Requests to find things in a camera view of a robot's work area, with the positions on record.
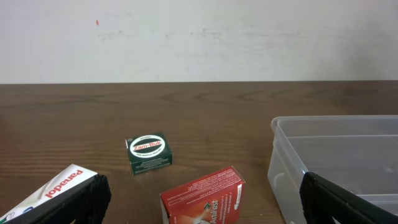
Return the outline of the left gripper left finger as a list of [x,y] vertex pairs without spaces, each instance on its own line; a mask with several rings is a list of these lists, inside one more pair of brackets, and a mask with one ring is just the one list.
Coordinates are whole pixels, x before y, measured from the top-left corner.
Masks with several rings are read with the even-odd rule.
[[95,175],[65,193],[13,218],[10,224],[102,224],[111,191],[105,175]]

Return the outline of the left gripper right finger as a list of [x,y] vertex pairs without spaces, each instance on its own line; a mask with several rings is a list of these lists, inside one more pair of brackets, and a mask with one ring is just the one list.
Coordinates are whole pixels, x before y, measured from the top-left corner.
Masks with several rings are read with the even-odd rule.
[[300,198],[308,224],[397,224],[396,215],[313,172],[305,173]]

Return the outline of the white Panadol box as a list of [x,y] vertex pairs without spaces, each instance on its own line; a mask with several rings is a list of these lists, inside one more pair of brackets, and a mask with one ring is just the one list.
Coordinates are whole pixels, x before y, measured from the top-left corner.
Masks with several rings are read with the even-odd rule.
[[1,217],[1,223],[7,223],[12,219],[33,210],[35,207],[38,207],[46,201],[72,189],[96,174],[97,172],[84,167],[80,167],[75,164],[69,165],[52,180],[44,184],[41,188],[24,199],[20,204],[3,215]]

